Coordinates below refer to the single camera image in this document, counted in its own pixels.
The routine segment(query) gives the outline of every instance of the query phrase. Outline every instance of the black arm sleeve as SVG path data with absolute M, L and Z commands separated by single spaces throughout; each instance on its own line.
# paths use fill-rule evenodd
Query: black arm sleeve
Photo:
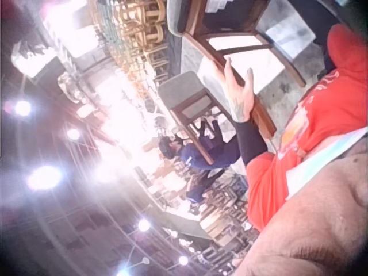
M 243 123 L 235 123 L 240 154 L 245 165 L 253 158 L 267 151 L 267 145 L 258 131 L 258 127 L 251 120 Z

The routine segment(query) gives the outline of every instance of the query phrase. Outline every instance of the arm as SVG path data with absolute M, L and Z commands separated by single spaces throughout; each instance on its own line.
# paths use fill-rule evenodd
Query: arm
M 254 158 L 267 151 L 267 145 L 257 126 L 250 120 L 250 113 L 254 107 L 253 71 L 252 69 L 247 71 L 244 78 L 245 86 L 241 87 L 234 77 L 230 58 L 226 62 L 224 74 L 215 64 L 213 68 L 229 102 L 243 162 L 248 165 Z

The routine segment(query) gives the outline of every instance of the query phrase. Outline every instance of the person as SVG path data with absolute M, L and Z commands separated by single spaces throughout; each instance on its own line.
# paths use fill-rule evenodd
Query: person
M 214 182 L 221 177 L 225 170 L 221 170 L 211 177 L 208 177 L 210 174 L 210 170 L 204 171 L 199 177 L 192 177 L 189 180 L 187 190 L 186 190 L 186 198 L 192 203 L 201 203 L 206 197 L 207 190 L 214 184 Z
M 328 49 L 337 69 L 314 85 L 298 103 L 276 154 L 267 152 L 265 141 L 250 120 L 254 105 L 252 71 L 248 70 L 245 87 L 237 84 L 230 59 L 225 75 L 216 71 L 237 122 L 250 190 L 248 216 L 259 231 L 292 196 L 290 192 L 295 193 L 295 173 L 288 173 L 287 177 L 286 172 L 337 143 L 346 133 L 366 132 L 366 43 L 345 26 L 335 25 L 328 35 Z
M 230 59 L 224 74 L 213 63 L 246 166 L 248 218 L 261 232 L 235 275 L 335 275 L 364 245 L 367 45 L 337 24 L 327 46 L 336 69 L 298 103 L 276 154 L 250 117 L 252 70 L 240 87 Z
M 205 119 L 202 119 L 199 141 L 213 158 L 214 163 L 212 165 L 207 163 L 193 143 L 184 145 L 183 139 L 178 136 L 175 137 L 174 141 L 167 136 L 162 137 L 159 140 L 159 149 L 164 157 L 173 159 L 178 156 L 188 166 L 199 170 L 215 170 L 226 168 L 234 164 L 240 158 L 240 150 L 236 135 L 234 135 L 229 142 L 225 143 L 219 123 L 217 120 L 214 120 L 212 125 L 215 137 L 213 139 L 209 139 L 205 136 L 205 125 L 206 121 Z

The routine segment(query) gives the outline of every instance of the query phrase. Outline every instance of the concrete floor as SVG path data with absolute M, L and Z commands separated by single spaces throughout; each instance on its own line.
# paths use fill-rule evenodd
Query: concrete floor
M 255 92 L 278 129 L 273 138 L 273 144 L 278 147 L 281 133 L 296 103 L 317 81 L 317 74 L 324 68 L 323 56 L 320 48 L 312 43 L 315 38 L 313 32 L 287 0 L 272 0 L 257 29 L 275 41 L 278 48 L 293 61 L 307 82 L 306 87 L 301 88 L 269 50 L 238 53 L 233 57 L 233 66 L 240 75 L 244 75 L 246 70 L 252 67 L 255 76 Z M 217 49 L 226 48 L 229 45 L 236 47 L 258 43 L 254 37 L 216 40 L 210 43 Z M 206 65 L 202 62 L 203 56 L 186 39 L 181 41 L 180 54 L 181 58 L 176 58 L 175 67 L 180 64 L 181 73 L 197 72 L 209 90 L 227 107 L 222 89 L 217 81 L 208 75 Z M 225 132 L 225 140 L 235 134 L 233 128 L 226 122 L 221 128 Z M 237 173 L 245 174 L 241 160 L 233 166 L 233 169 Z

